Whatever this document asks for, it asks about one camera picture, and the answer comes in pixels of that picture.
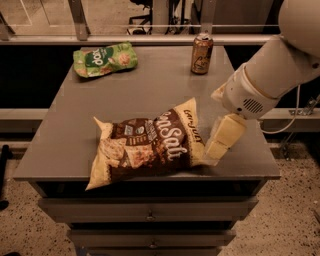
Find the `drawer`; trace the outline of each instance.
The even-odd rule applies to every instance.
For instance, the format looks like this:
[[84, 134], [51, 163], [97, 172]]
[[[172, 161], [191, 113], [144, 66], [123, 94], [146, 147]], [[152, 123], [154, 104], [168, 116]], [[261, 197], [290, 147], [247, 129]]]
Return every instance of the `drawer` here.
[[40, 199], [56, 222], [236, 221], [257, 204], [256, 197], [145, 199]]
[[167, 249], [220, 247], [235, 237], [233, 230], [70, 230], [68, 237], [77, 247]]
[[114, 248], [87, 248], [92, 256], [217, 256], [221, 251], [219, 247], [188, 248], [188, 249], [136, 249], [127, 250]]

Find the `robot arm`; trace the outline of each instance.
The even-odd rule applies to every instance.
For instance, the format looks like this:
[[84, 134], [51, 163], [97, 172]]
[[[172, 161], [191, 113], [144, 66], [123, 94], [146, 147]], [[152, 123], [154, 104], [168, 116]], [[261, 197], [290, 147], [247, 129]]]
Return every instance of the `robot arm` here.
[[[246, 119], [263, 116], [284, 94], [320, 76], [318, 13], [318, 0], [284, 0], [279, 13], [281, 35], [271, 37], [212, 93], [232, 113], [214, 125], [207, 142], [204, 158], [213, 160], [213, 165], [242, 136]], [[223, 143], [226, 134], [233, 139]]]

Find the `cable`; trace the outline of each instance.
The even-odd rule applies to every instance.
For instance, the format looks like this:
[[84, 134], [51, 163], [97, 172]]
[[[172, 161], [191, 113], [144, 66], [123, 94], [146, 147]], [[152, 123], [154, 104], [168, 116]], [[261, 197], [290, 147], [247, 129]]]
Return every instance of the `cable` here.
[[296, 120], [296, 117], [297, 117], [297, 113], [298, 113], [298, 108], [299, 108], [299, 101], [300, 101], [300, 85], [298, 85], [297, 87], [297, 100], [296, 100], [296, 109], [294, 110], [294, 115], [293, 115], [293, 118], [292, 120], [290, 121], [290, 123], [288, 125], [286, 125], [284, 128], [278, 130], [278, 131], [273, 131], [273, 132], [268, 132], [268, 131], [265, 131], [263, 130], [261, 127], [261, 131], [265, 134], [277, 134], [277, 133], [280, 133], [280, 132], [283, 132], [285, 130], [287, 130], [292, 124], [293, 122]]

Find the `table top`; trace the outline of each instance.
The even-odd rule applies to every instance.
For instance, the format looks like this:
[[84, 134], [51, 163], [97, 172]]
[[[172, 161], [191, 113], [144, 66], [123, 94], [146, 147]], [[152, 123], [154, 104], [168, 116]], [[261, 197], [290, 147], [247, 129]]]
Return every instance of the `table top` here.
[[[227, 111], [210, 98], [233, 73], [221, 46], [214, 47], [209, 72], [190, 71], [192, 47], [135, 47], [139, 64], [130, 71], [99, 78], [81, 78], [70, 69], [20, 165], [16, 180], [88, 181], [100, 130], [93, 116], [104, 122], [161, 113], [195, 97], [199, 133], [204, 141], [218, 116]], [[161, 177], [135, 180], [276, 179], [279, 169], [259, 129], [248, 122], [246, 134], [215, 167], [201, 166]]]

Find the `soda can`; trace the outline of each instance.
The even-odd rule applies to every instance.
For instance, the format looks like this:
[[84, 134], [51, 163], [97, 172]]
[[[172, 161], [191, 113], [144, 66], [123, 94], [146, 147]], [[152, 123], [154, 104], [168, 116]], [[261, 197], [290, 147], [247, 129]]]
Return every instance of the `soda can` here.
[[193, 41], [191, 71], [206, 74], [209, 70], [213, 40], [206, 32], [200, 33]]

